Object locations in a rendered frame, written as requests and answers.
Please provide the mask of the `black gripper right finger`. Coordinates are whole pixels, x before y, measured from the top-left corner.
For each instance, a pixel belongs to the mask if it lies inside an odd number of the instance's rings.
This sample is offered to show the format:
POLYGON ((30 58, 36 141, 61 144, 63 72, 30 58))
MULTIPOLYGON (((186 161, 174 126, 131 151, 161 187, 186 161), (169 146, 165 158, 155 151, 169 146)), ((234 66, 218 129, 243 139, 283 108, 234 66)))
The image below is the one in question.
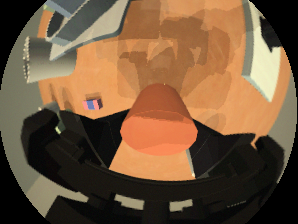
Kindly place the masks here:
POLYGON ((192 157, 194 179, 209 177, 208 172, 217 167, 218 163, 233 151, 235 145, 251 144, 257 133, 233 133, 233 135, 221 135, 216 129, 206 127, 200 121, 194 121, 198 129, 196 141, 189 147, 192 157))

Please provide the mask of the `grey balance beam with round pans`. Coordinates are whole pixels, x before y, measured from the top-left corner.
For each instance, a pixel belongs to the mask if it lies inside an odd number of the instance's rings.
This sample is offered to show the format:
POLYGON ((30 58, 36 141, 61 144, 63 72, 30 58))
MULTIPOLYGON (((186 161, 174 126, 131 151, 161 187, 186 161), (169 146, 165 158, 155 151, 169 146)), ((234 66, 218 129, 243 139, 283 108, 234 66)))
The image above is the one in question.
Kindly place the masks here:
POLYGON ((85 0, 69 19, 55 10, 45 32, 45 41, 53 45, 49 60, 57 60, 82 45, 121 35, 129 4, 130 0, 85 0))

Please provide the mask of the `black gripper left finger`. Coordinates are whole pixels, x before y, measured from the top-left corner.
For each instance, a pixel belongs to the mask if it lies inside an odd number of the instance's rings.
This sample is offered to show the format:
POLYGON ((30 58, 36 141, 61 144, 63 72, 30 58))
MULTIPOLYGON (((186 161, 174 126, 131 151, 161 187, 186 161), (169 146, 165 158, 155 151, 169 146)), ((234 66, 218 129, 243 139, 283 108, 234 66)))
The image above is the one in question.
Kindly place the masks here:
MULTIPOLYGON (((132 108, 130 108, 132 109, 132 108)), ((101 167, 109 169, 110 164, 121 145, 122 121, 128 116, 130 109, 118 113, 110 113, 100 119, 92 119, 76 113, 60 111, 60 120, 63 120, 65 128, 84 136, 90 148, 100 160, 101 167)))

